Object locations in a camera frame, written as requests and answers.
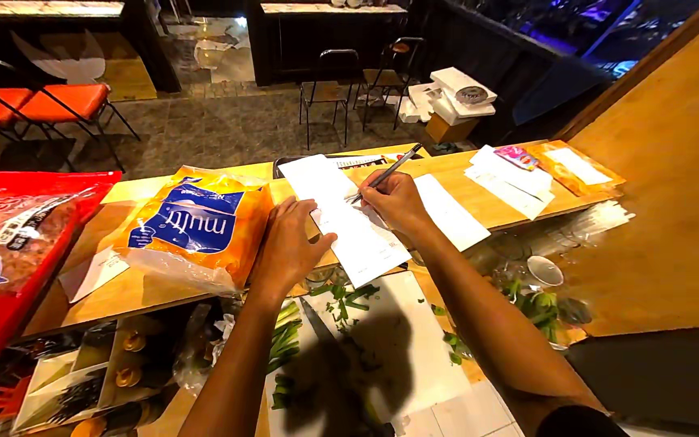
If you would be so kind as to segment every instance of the wooden panel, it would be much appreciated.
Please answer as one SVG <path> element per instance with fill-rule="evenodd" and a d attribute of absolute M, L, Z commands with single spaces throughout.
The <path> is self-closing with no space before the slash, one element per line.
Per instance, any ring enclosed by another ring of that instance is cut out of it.
<path fill-rule="evenodd" d="M 568 141 L 699 34 L 699 10 L 555 135 Z"/>
<path fill-rule="evenodd" d="M 587 331 L 699 327 L 699 36 L 569 144 L 627 178 L 638 215 L 563 266 Z"/>

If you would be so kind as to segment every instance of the plastic bag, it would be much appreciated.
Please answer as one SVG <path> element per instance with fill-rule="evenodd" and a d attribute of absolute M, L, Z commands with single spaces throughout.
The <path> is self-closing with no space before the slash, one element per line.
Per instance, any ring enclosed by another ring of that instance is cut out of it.
<path fill-rule="evenodd" d="M 0 352 L 120 172 L 0 172 Z"/>
<path fill-rule="evenodd" d="M 233 295 L 244 289 L 272 208 L 265 180 L 183 166 L 113 249 L 133 267 Z"/>
<path fill-rule="evenodd" d="M 212 362 L 205 359 L 208 340 L 203 329 L 211 309 L 211 305 L 199 303 L 190 314 L 180 352 L 172 366 L 174 380 L 194 397 L 198 397 L 212 370 Z"/>

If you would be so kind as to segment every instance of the wall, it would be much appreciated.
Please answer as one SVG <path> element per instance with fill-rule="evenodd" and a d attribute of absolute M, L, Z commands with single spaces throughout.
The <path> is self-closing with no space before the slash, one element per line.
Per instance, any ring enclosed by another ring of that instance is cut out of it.
<path fill-rule="evenodd" d="M 588 332 L 699 327 L 699 35 L 569 143 L 627 178 L 638 215 L 564 266 Z"/>

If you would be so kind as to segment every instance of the paper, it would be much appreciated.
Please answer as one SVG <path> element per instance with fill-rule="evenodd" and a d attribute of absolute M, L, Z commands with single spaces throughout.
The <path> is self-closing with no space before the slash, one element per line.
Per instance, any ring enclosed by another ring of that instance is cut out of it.
<path fill-rule="evenodd" d="M 366 155 L 366 156 L 347 156 L 341 158 L 328 158 L 328 161 L 334 163 L 340 169 L 349 169 L 352 167 L 364 167 L 367 165 L 386 164 L 382 155 Z"/>
<path fill-rule="evenodd" d="M 58 281 L 69 303 L 75 303 L 127 269 L 128 264 L 110 246 L 60 275 Z"/>
<path fill-rule="evenodd" d="M 583 180 L 584 184 L 597 185 L 612 181 L 610 177 L 600 173 L 590 163 L 567 147 L 546 152 L 545 155 L 563 164 L 574 176 Z"/>
<path fill-rule="evenodd" d="M 409 251 L 390 231 L 374 209 L 344 198 L 357 193 L 357 186 L 325 158 L 313 155 L 280 165 L 300 199 L 315 199 L 311 216 L 323 234 L 336 233 L 333 253 L 355 287 L 379 277 L 412 259 Z"/>
<path fill-rule="evenodd" d="M 538 217 L 549 202 L 555 198 L 555 195 L 549 191 L 540 193 L 542 198 L 534 197 L 511 184 L 507 184 L 495 175 L 474 174 L 470 170 L 465 171 L 465 175 L 468 178 L 484 187 L 490 193 L 495 194 L 500 200 L 509 204 L 510 207 L 521 212 L 522 215 L 530 220 Z"/>
<path fill-rule="evenodd" d="M 495 149 L 489 145 L 482 147 L 470 161 L 474 164 L 476 174 L 492 174 L 507 184 L 512 184 L 520 190 L 544 200 L 551 189 L 551 174 L 542 169 L 528 171 L 520 169 L 504 158 L 495 154 Z"/>
<path fill-rule="evenodd" d="M 414 183 L 425 210 L 459 251 L 490 236 L 490 231 L 466 211 L 432 174 L 416 177 Z"/>

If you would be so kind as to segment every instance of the wooden counter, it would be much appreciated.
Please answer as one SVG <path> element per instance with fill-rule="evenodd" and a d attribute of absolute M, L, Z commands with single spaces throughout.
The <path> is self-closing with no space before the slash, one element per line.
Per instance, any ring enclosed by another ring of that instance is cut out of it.
<path fill-rule="evenodd" d="M 374 155 L 380 153 L 402 153 L 412 144 L 402 144 L 384 148 L 347 152 L 347 155 Z M 490 194 L 480 185 L 469 180 L 463 170 L 471 164 L 468 162 L 475 152 L 455 153 L 452 155 L 408 161 L 400 171 L 421 176 L 433 174 L 439 182 L 487 229 L 501 229 L 527 220 L 517 210 Z M 377 168 L 375 165 L 360 169 L 345 170 L 354 182 L 359 184 Z M 229 172 L 271 178 L 272 164 L 260 163 L 241 165 L 226 169 Z M 132 213 L 141 204 L 152 197 L 170 176 L 154 177 L 143 180 L 131 180 L 116 184 L 104 201 L 101 211 L 85 226 L 78 242 L 63 265 L 62 272 L 73 268 L 94 253 L 108 247 L 125 228 Z M 293 194 L 290 184 L 285 179 L 271 183 L 275 203 L 283 201 Z M 552 184 L 555 200 L 538 217 L 539 219 L 565 214 L 587 208 L 591 204 L 618 197 L 618 191 L 610 191 L 589 196 L 577 197 L 564 186 Z M 309 235 L 317 233 L 315 224 L 307 223 Z M 336 263 L 333 252 L 329 251 L 318 266 Z M 185 284 L 168 283 L 162 279 L 145 276 L 143 272 L 129 269 L 101 288 L 74 305 L 69 305 L 61 285 L 53 283 L 43 303 L 37 309 L 23 335 L 32 337 L 45 332 L 59 331 L 83 323 L 96 323 L 112 320 L 120 316 L 145 313 L 160 308 L 188 303 L 208 297 L 209 294 Z"/>

